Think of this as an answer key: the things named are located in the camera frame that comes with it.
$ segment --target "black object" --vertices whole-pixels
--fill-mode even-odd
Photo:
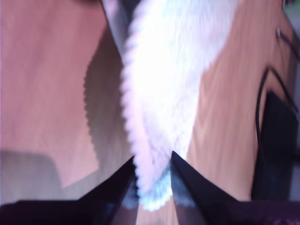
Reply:
[[[120,3],[125,9],[127,19],[129,22],[132,21],[133,11],[135,10],[136,6],[140,3],[141,0],[121,0]]]
[[[18,201],[0,207],[0,225],[134,225],[133,158],[77,201]]]
[[[171,159],[171,182],[180,225],[300,223],[300,202],[238,202],[175,152]]]
[[[273,91],[267,94],[251,198],[289,200],[298,121]]]

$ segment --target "furry white animal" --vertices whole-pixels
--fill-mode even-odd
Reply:
[[[123,117],[140,203],[157,210],[172,195],[172,151],[186,158],[201,76],[226,43],[239,0],[142,0],[121,72]]]

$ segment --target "black wire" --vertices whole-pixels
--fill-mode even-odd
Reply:
[[[270,168],[268,166],[268,163],[264,157],[264,150],[263,150],[263,144],[262,144],[262,138],[261,138],[261,133],[260,133],[260,127],[259,127],[259,109],[260,109],[260,103],[261,103],[261,98],[262,98],[262,93],[263,93],[263,86],[264,86],[264,83],[267,79],[267,75],[269,73],[269,71],[271,71],[275,77],[277,78],[277,80],[279,81],[284,93],[285,93],[285,96],[286,96],[286,99],[288,100],[288,102],[293,106],[293,108],[295,109],[295,111],[298,113],[298,108],[297,106],[295,105],[295,103],[293,102],[291,96],[289,95],[284,83],[282,82],[278,72],[276,71],[276,69],[272,66],[268,66],[266,67],[264,73],[263,73],[263,76],[262,76],[262,80],[261,80],[261,83],[260,83],[260,86],[259,86],[259,91],[258,91],[258,95],[257,95],[257,102],[256,102],[256,111],[255,111],[255,123],[256,123],[256,135],[257,135],[257,142],[258,142],[258,150],[260,151],[260,153],[262,154],[262,159],[263,161],[265,162],[266,164],[266,168],[267,168],[267,172],[271,175],[271,177],[273,177],[273,173],[272,171],[270,171]]]
[[[281,30],[277,31],[277,37],[281,38],[285,43],[287,43],[287,45],[290,47],[291,51],[296,56],[297,60],[300,61],[299,52],[297,51],[297,49],[295,48],[295,46],[293,46],[293,44],[291,43],[291,41],[287,38],[287,36]]]

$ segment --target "wooden surface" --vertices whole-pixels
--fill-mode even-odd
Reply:
[[[1,203],[77,198],[131,156],[120,118],[120,57],[99,3],[1,1]],[[244,0],[225,49],[202,79],[188,162],[250,198],[255,104],[263,70],[283,72],[275,29],[292,38],[281,0]],[[285,73],[290,51],[281,45]],[[283,96],[270,76],[266,89]],[[172,201],[138,225],[175,225]]]

